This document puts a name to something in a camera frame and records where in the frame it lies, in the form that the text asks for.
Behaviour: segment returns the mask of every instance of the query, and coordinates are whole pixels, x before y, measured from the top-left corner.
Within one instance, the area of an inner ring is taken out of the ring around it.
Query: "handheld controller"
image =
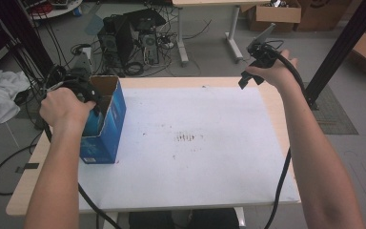
[[[248,46],[248,53],[255,59],[255,61],[250,66],[256,66],[258,68],[267,69],[272,67],[272,65],[277,60],[276,56],[271,56],[271,51],[274,51],[274,48],[268,44],[266,44],[265,40],[272,33],[275,28],[275,24],[272,23],[269,28],[263,31],[258,37],[256,37],[251,44]],[[238,84],[241,89],[244,89],[246,85],[248,85],[249,80],[252,78],[257,85],[260,85],[264,82],[264,79],[258,75],[250,74],[244,71],[242,74],[242,78],[239,80]]]
[[[76,96],[82,95],[83,102],[94,101],[96,103],[89,113],[82,136],[99,135],[104,121],[104,116],[100,111],[101,94],[99,91],[82,77],[66,74],[65,69],[61,66],[54,66],[47,79],[44,86],[45,94],[65,87],[71,89]]]

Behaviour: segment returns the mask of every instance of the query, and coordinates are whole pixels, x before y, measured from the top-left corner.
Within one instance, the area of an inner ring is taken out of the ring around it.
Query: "black pole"
[[[49,54],[17,0],[0,0],[0,19],[14,39],[27,51],[38,71],[47,75],[53,65]]]
[[[323,88],[365,31],[366,0],[363,0],[307,87],[307,95],[312,103],[316,102]]]

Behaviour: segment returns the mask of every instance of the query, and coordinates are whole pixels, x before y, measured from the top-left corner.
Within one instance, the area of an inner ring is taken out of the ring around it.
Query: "desk leg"
[[[246,229],[245,214],[243,213],[243,208],[235,207],[234,210],[236,211],[237,220],[239,221],[239,228]]]
[[[234,30],[236,29],[236,22],[237,22],[238,15],[239,15],[239,6],[235,6],[233,21],[231,24],[231,30],[230,30],[230,32],[225,32],[225,36],[227,37],[228,44],[234,51],[236,63],[238,63],[239,60],[243,59],[242,53],[240,52],[239,48],[237,47],[236,43],[234,42]]]
[[[118,218],[118,213],[117,212],[109,212],[106,213],[112,220],[114,220],[115,222],[117,222],[117,218]],[[105,221],[103,223],[103,229],[114,229],[114,227],[109,224],[107,221]]]
[[[187,65],[187,63],[189,63],[189,57],[187,56],[186,49],[184,48],[184,43],[183,43],[183,26],[182,26],[183,22],[182,22],[182,18],[181,18],[183,8],[178,8],[177,11],[178,11],[177,48],[179,49],[182,67],[184,67]]]

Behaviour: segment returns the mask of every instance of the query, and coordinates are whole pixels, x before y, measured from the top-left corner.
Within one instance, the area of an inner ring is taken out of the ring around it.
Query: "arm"
[[[281,53],[289,57],[288,51]],[[277,88],[284,104],[295,178],[309,228],[364,228],[348,173],[322,133],[292,74],[277,60],[248,67]]]
[[[80,141],[89,110],[69,89],[42,101],[41,116],[52,126],[51,146],[31,196],[25,228],[78,228],[77,169]]]

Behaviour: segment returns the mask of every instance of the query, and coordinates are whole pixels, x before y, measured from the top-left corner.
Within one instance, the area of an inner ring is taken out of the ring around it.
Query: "hand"
[[[95,103],[79,101],[68,88],[59,88],[47,93],[41,102],[40,115],[55,129],[57,125],[71,124],[72,127],[85,127],[89,111]]]
[[[288,59],[294,65],[294,67],[296,67],[298,60],[296,58],[289,58],[290,51],[283,50],[281,52],[281,55]],[[268,83],[275,86],[279,91],[285,88],[298,86],[291,72],[278,59],[269,69],[260,69],[255,66],[248,66],[246,68],[246,72],[264,78]]]

